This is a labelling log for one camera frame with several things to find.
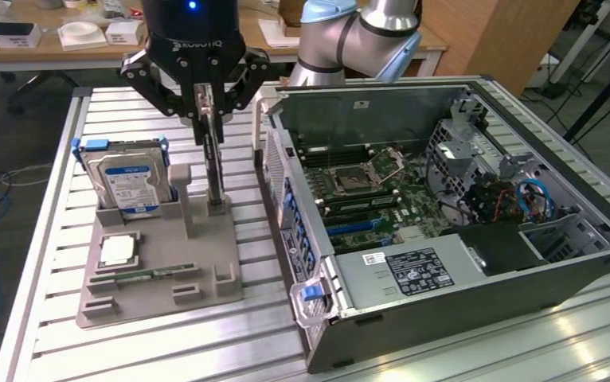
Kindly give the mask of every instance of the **robotic arm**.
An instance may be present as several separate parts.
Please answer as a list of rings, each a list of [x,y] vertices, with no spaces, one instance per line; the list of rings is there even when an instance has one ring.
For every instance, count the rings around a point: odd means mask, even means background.
[[[343,66],[394,82],[419,46],[421,0],[309,0],[290,86],[345,84]]]
[[[218,143],[233,110],[249,105],[269,74],[263,50],[246,47],[239,33],[238,0],[143,0],[148,40],[123,62],[122,75],[164,115],[178,115],[204,146],[208,213],[223,213],[222,165]],[[225,83],[239,61],[246,67],[226,92]],[[180,84],[175,94],[156,68]]]
[[[419,45],[419,0],[370,0],[357,11],[355,0],[309,0],[298,65],[291,86],[345,83],[343,65],[395,81]],[[208,213],[225,213],[218,144],[233,110],[249,105],[269,74],[263,50],[246,47],[239,33],[238,0],[143,0],[148,40],[123,62],[122,75],[164,115],[178,115],[204,146]],[[225,83],[241,60],[239,81]],[[180,84],[176,94],[162,83],[163,70]]]

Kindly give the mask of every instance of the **wooden desk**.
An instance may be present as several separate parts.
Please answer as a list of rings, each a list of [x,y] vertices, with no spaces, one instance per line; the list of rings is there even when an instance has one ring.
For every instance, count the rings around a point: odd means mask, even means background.
[[[126,6],[139,8],[139,0],[123,1]],[[110,45],[102,48],[83,49],[71,52],[62,50],[56,28],[63,24],[63,18],[76,16],[78,10],[62,8],[42,10],[34,0],[15,0],[12,11],[20,21],[35,22],[42,28],[50,29],[43,34],[36,49],[0,49],[0,72],[43,71],[88,68],[118,68],[122,65],[123,54],[136,52],[143,48],[132,45]],[[273,62],[295,62],[298,49],[274,49],[267,45],[258,20],[277,19],[277,9],[266,6],[259,0],[239,0],[239,28],[247,46],[265,49]],[[419,75],[427,76],[435,71],[446,43],[438,36],[422,27],[423,39],[415,58],[423,59]]]

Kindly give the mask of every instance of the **floor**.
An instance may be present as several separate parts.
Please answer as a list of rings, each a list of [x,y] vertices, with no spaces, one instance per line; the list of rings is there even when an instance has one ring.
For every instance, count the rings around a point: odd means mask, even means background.
[[[562,57],[566,54],[578,34],[580,31],[568,31],[560,36],[551,49],[557,56]],[[585,53],[577,60],[578,64],[604,43],[605,40],[598,36],[592,39]],[[74,71],[71,76],[84,86],[104,87],[123,84],[114,70]],[[28,78],[28,73],[18,73],[16,84],[22,84]],[[578,76],[573,76],[572,83],[576,83],[577,80]],[[610,61],[598,73],[594,82],[581,87],[582,96],[572,97],[564,107],[560,116],[565,123],[572,124],[574,122],[609,80]],[[54,80],[44,84],[24,101],[24,114],[11,116],[6,112],[6,98],[16,84],[6,84],[0,78],[0,170],[6,171],[52,162],[71,99],[71,89],[64,83]],[[534,100],[542,98],[533,91],[526,91],[525,95]],[[546,103],[553,108],[558,108],[564,100],[565,96],[556,100],[546,100]],[[542,102],[525,103],[542,119],[551,116],[553,112]],[[609,108],[610,102],[604,106],[598,116]],[[551,121],[550,125],[562,131],[557,119]],[[598,167],[610,176],[610,116],[582,140],[582,145]],[[35,181],[47,177],[48,173],[48,169],[28,171],[15,181],[18,183]],[[4,190],[4,186],[0,185],[0,193]],[[0,220],[0,286],[4,296],[3,308],[0,309],[0,343],[43,195],[44,185],[14,187],[8,197],[10,213]]]

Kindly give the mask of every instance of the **white object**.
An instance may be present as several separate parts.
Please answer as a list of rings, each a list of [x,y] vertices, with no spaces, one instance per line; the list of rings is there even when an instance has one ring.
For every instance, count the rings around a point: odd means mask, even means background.
[[[100,262],[119,265],[128,262],[135,253],[135,239],[130,235],[110,236],[102,243]]]
[[[273,48],[294,48],[301,43],[301,37],[286,37],[277,20],[258,20],[267,45]]]
[[[70,22],[58,30],[62,48],[66,51],[107,46],[102,29],[90,22]]]
[[[385,252],[375,252],[362,256],[365,259],[365,264],[375,265],[386,262],[386,254]]]
[[[88,0],[64,0],[64,6],[67,8],[83,8],[88,5]]]
[[[605,20],[605,18],[608,17],[609,13],[610,13],[610,0],[606,0],[601,4],[601,9],[597,12],[598,20],[597,20],[596,25],[589,25],[584,29],[582,35],[580,36],[580,38],[577,38],[577,41],[576,41],[574,45],[572,46],[570,52],[566,54],[565,58],[562,59],[561,65],[558,66],[558,69],[554,71],[553,76],[550,77],[550,82],[553,84],[557,84],[561,81],[562,76],[565,75],[568,69],[570,68],[572,63],[577,59],[577,56],[580,56],[580,53],[582,52],[584,47],[586,46],[586,43],[592,39],[592,36],[596,33],[598,27],[601,26],[601,23]],[[592,80],[593,74],[598,71],[600,66],[602,66],[602,64],[605,63],[605,60],[602,58],[609,55],[610,55],[610,42],[609,42],[608,46],[605,47],[605,49],[602,50],[598,58],[593,61],[592,67],[586,71],[588,76],[585,75],[582,77],[584,82],[589,82]]]
[[[40,27],[38,24],[34,24],[34,28],[27,35],[0,35],[0,47],[2,48],[35,48],[39,46],[40,37],[43,33],[40,32]]]
[[[114,22],[107,28],[107,41],[111,45],[139,45],[142,38],[140,21]]]
[[[561,62],[556,57],[553,57],[549,53],[545,54],[543,60],[537,67],[537,72],[534,72],[534,75],[529,80],[527,88],[541,88],[546,84],[546,81],[549,80],[549,73],[553,73],[560,63]]]

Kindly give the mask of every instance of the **motherboard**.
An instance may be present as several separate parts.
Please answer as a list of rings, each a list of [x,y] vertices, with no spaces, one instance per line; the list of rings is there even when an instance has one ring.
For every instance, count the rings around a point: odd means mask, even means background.
[[[451,226],[425,183],[425,164],[398,146],[301,155],[338,255],[439,236]]]

